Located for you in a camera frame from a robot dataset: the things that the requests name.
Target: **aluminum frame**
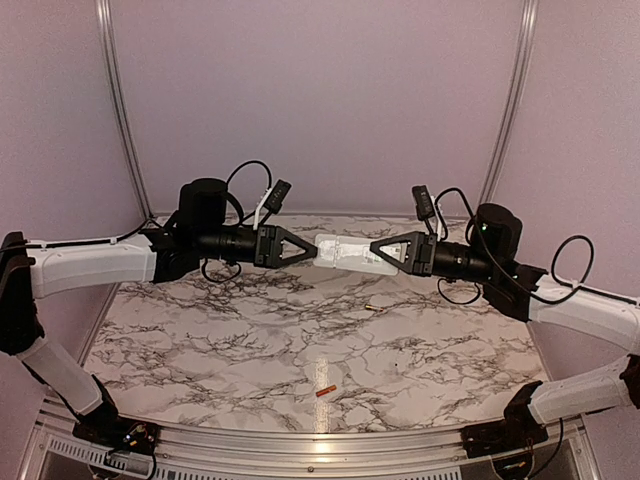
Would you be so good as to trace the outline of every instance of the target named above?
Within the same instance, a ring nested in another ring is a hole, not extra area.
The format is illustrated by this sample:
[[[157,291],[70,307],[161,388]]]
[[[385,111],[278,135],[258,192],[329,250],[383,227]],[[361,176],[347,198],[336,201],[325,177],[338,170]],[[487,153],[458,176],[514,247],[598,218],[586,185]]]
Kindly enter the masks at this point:
[[[504,167],[511,132],[518,113],[518,107],[522,100],[527,72],[529,71],[529,64],[531,63],[537,17],[538,0],[525,0],[507,103],[502,115],[498,138],[493,148],[489,169],[487,170],[487,176],[482,186],[478,204],[490,202],[493,199],[498,186],[498,180],[500,179],[500,172]]]
[[[111,20],[111,0],[96,0],[96,14],[98,17],[98,25],[100,27],[100,37],[102,41],[102,51],[105,60],[105,68],[107,71],[107,79],[109,82],[109,90],[111,100],[114,106],[116,123],[120,133],[120,139],[124,147],[125,160],[129,176],[133,185],[134,193],[138,203],[138,208],[144,218],[151,218],[151,204],[149,196],[144,185],[142,170],[138,160],[127,108],[122,90],[122,82],[120,79],[120,70],[118,67],[118,54],[116,52],[116,43],[113,33],[113,22]]]
[[[159,467],[216,472],[229,478],[398,479],[417,474],[426,476],[429,472],[487,460],[486,457],[467,458],[460,426],[367,434],[312,434],[158,423],[161,425],[156,449]],[[39,478],[52,438],[82,442],[71,437],[73,425],[74,419],[62,402],[47,397],[29,440],[20,480]],[[540,446],[558,441],[559,425],[548,428],[550,438]],[[571,446],[579,478],[599,480],[581,417],[565,420],[564,438]]]

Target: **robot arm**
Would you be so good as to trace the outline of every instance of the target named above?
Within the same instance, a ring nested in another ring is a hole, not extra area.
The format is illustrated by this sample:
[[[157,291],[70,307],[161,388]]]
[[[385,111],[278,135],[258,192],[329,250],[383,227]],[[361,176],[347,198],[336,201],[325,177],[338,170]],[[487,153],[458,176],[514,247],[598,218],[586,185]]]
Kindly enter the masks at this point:
[[[543,269],[519,264],[515,254],[520,220],[495,204],[483,204],[474,214],[462,192],[450,190],[461,193],[472,217],[468,245],[440,240],[429,228],[429,233],[411,232],[372,242],[371,251],[410,275],[476,282],[493,307],[516,320],[562,325],[618,345],[629,354],[582,375],[525,385],[507,405],[503,420],[463,429],[469,457],[543,442],[548,438],[544,426],[563,417],[619,406],[640,408],[638,302],[591,288],[569,288]],[[413,193],[420,220],[428,222],[439,213],[426,187],[414,187]],[[406,244],[403,261],[382,250],[398,243]]]
[[[289,188],[278,181],[270,190],[269,213],[278,213]],[[252,228],[241,221],[225,225],[227,200],[237,204],[226,182],[200,179],[182,188],[180,207],[164,226],[126,239],[27,243],[19,232],[5,237],[0,247],[0,351],[16,356],[58,393],[78,419],[77,437],[150,454],[158,427],[119,415],[104,386],[45,335],[34,300],[86,286],[173,281],[199,269],[201,259],[280,268],[316,256],[314,245],[281,227],[256,222]],[[285,242],[302,253],[283,258]]]

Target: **white cable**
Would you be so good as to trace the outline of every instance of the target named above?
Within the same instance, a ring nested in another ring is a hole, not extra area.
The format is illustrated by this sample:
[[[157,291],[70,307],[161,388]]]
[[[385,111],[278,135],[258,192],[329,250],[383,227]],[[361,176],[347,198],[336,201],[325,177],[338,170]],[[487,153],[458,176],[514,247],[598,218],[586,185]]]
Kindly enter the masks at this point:
[[[260,210],[262,209],[264,204],[267,202],[267,197],[269,197],[269,194],[271,193],[271,190],[273,190],[273,187],[267,188],[267,191],[264,192],[264,195],[262,196],[262,198],[258,202],[258,205],[256,206],[256,213],[253,216],[253,229],[254,230],[258,229],[258,225],[260,224]]]

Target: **lavender wall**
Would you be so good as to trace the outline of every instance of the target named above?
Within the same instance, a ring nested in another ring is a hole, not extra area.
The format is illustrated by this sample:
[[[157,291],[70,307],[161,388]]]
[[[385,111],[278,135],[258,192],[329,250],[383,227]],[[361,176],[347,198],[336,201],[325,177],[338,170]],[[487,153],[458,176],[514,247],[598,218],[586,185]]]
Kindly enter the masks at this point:
[[[542,0],[535,50],[495,201],[525,225],[519,259],[549,267],[567,236],[589,235],[594,286],[640,295],[640,10],[631,0]],[[560,273],[577,277],[585,249]],[[562,328],[535,329],[555,378],[624,352]],[[640,413],[587,420],[605,479],[638,477]]]
[[[477,198],[521,12],[513,0],[115,0],[154,210],[256,157],[293,183],[289,211],[411,213],[418,182]],[[234,191],[251,207],[263,182],[250,172]]]
[[[0,15],[0,235],[111,235],[140,221],[110,104],[92,0],[5,1]],[[39,302],[74,355],[107,288]],[[41,388],[0,354],[0,479],[16,477]]]

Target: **marble surface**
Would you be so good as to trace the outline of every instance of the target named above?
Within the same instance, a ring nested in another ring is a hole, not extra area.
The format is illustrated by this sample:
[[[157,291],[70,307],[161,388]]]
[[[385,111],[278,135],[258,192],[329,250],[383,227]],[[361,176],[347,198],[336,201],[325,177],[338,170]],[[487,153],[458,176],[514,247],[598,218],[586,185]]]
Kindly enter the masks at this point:
[[[424,228],[395,218],[273,223],[307,240]],[[452,230],[460,240],[461,225]],[[214,262],[211,274],[225,268]],[[447,303],[435,282],[309,261],[284,270],[248,266],[223,285],[199,272],[167,284],[126,284],[85,368],[121,412],[188,425],[371,432],[499,417],[521,385],[546,379],[527,328],[484,300]],[[461,282],[447,289],[458,301],[474,294]],[[337,389],[316,397],[330,385]]]

